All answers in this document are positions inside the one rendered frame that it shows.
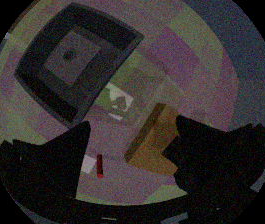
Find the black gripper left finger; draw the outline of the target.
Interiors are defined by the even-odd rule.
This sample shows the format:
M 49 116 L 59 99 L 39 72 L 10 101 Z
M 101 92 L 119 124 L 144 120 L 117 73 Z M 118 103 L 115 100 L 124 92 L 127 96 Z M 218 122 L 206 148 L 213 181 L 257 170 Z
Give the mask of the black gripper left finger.
M 85 149 L 88 147 L 91 124 L 77 124 L 46 144 L 38 145 L 12 139 L 19 155 L 38 165 L 51 181 L 59 186 L 65 196 L 76 198 Z

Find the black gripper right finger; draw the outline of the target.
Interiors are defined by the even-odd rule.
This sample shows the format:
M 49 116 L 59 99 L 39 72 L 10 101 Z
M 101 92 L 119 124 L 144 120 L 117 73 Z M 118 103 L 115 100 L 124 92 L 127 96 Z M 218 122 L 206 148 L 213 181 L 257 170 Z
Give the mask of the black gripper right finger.
M 212 128 L 210 125 L 208 127 L 181 115 L 176 115 L 175 125 L 179 129 L 179 135 L 184 141 L 183 144 L 191 157 L 193 167 L 196 168 L 201 188 L 216 180 L 214 175 L 232 155 L 238 141 L 248 136 L 253 128 L 253 124 L 249 123 L 236 131 L 234 129 L 232 132 L 218 131 L 217 128 Z

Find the red peg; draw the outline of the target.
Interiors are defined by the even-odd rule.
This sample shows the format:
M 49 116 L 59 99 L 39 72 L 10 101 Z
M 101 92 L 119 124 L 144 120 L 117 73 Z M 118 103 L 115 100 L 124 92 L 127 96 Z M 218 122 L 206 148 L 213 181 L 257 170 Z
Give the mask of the red peg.
M 96 172 L 96 175 L 97 177 L 99 177 L 99 179 L 103 179 L 103 176 L 104 176 L 104 173 L 103 173 L 103 156 L 99 155 L 99 153 L 97 153 L 97 160 L 96 160 L 96 163 L 97 163 L 97 172 Z

